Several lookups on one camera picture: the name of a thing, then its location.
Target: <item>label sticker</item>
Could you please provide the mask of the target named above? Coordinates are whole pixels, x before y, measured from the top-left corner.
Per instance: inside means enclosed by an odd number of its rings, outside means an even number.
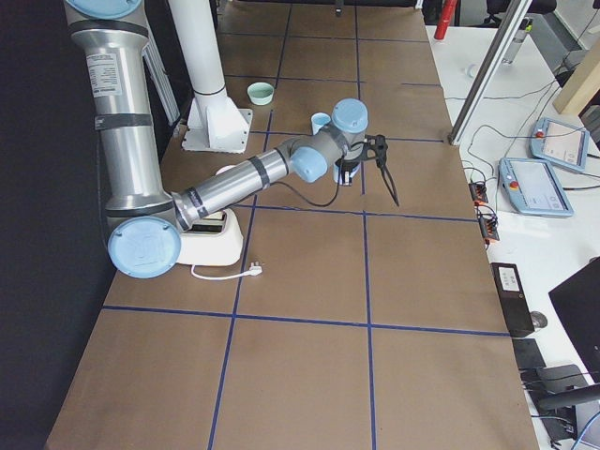
[[[511,291],[514,293],[519,292],[517,274],[515,269],[512,267],[498,267],[498,273],[500,274],[500,281],[502,288],[505,291]]]
[[[86,59],[94,98],[123,94],[116,54],[90,54]]]

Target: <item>white pillar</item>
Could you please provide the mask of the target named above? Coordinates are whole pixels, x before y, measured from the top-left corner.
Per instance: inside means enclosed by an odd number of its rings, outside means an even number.
[[[252,110],[238,110],[227,97],[209,0],[169,5],[194,89],[184,148],[243,153]]]

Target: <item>cup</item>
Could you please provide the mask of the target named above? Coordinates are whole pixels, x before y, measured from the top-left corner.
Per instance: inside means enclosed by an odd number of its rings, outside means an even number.
[[[247,96],[255,105],[268,105],[273,100],[275,88],[268,82],[255,82],[247,87]]]
[[[310,124],[312,125],[312,134],[317,134],[321,127],[331,122],[331,117],[325,112],[315,112],[310,117]]]

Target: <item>white cable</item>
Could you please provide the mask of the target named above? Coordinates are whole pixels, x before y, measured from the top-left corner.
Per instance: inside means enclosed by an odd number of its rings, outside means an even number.
[[[241,278],[241,277],[256,277],[257,275],[260,275],[263,272],[263,267],[261,266],[261,264],[256,261],[256,262],[251,262],[250,263],[250,267],[248,268],[248,270],[246,272],[242,272],[241,274],[235,274],[235,275],[229,275],[226,277],[207,277],[204,275],[199,275],[195,272],[196,266],[192,265],[191,268],[189,269],[189,273],[195,277],[195,278],[199,278],[199,279],[206,279],[208,281],[224,281],[226,279],[234,279],[234,278]]]

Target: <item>desk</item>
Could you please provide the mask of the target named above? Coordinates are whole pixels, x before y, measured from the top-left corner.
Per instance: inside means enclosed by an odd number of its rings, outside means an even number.
[[[359,97],[367,132],[389,140],[401,206],[372,165],[324,210],[271,187],[235,206],[242,261],[204,270],[260,261],[259,277],[118,274],[48,448],[534,448],[421,11],[230,6],[228,92],[245,108],[246,87],[269,81],[274,102],[254,107],[243,156],[173,139],[166,188],[308,134],[313,113]],[[287,181],[318,202],[335,188],[330,175]]]
[[[450,28],[443,42],[433,39],[434,32],[435,27],[427,28],[446,97],[446,105],[454,121],[463,102],[453,98],[467,96],[473,82],[473,78],[467,73],[467,68],[470,65],[479,64],[483,60],[495,30]],[[464,51],[466,46],[469,48],[468,52]],[[546,103],[546,99],[551,95],[556,96],[558,84],[554,82],[547,94],[544,90],[523,98],[489,98],[519,97],[522,94],[536,91],[548,83],[552,83],[553,80],[552,72],[535,44],[530,38],[526,39],[515,62],[510,66],[500,66],[494,76],[486,92],[488,99],[482,100],[464,134],[460,146],[461,157],[484,171],[487,177],[491,177],[490,167],[467,152],[469,145],[472,143],[472,153],[497,168],[498,160],[505,156],[511,140],[502,138],[489,129],[482,129],[473,138],[476,130],[482,125],[490,125],[508,136],[528,135],[539,110]],[[543,99],[538,105],[537,112],[519,131],[521,124],[528,118],[541,97]],[[577,117],[557,114],[551,101],[543,115],[560,118],[561,121],[578,127],[582,126]],[[515,140],[510,147],[508,156],[527,157],[529,155],[528,145],[527,140]],[[590,152],[598,154],[594,144],[592,144]],[[556,172],[564,187],[598,184],[597,180],[594,181],[589,177],[574,175],[560,169],[557,169]],[[586,172],[599,174],[600,161],[588,159]],[[548,327],[532,335],[535,337],[547,365],[555,367],[577,364],[585,372],[585,367],[550,303],[548,292],[586,265],[590,258],[600,254],[600,236],[597,232],[600,226],[600,212],[597,208],[600,192],[597,190],[567,192],[569,202],[573,205],[576,213],[567,219],[556,219],[525,217],[516,214],[504,192],[496,195],[496,183],[488,183],[487,187],[491,205],[498,211],[501,239],[498,244],[490,246],[487,251],[489,261],[515,263],[521,276],[530,310],[541,311],[547,316]],[[548,435],[539,422],[534,419],[540,448],[549,449]]]

